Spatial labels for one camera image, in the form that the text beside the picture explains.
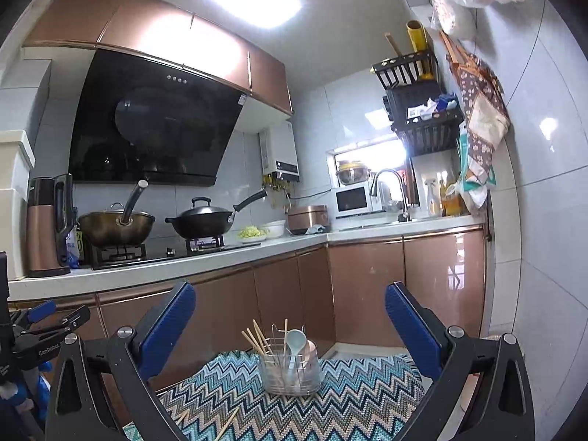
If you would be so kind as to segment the blue gloved left hand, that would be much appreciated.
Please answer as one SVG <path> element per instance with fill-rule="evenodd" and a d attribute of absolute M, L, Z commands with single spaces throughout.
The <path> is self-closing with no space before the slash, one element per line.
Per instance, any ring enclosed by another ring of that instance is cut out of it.
<path fill-rule="evenodd" d="M 34 323 L 53 315 L 56 304 L 45 302 L 32 309 L 17 309 L 10 313 L 11 326 L 1 326 L 1 402 L 11 405 L 22 418 L 30 416 L 39 426 L 45 422 L 51 385 L 43 372 L 52 369 L 52 362 L 38 361 L 25 370 L 16 361 L 16 352 L 24 348 L 24 333 Z"/>

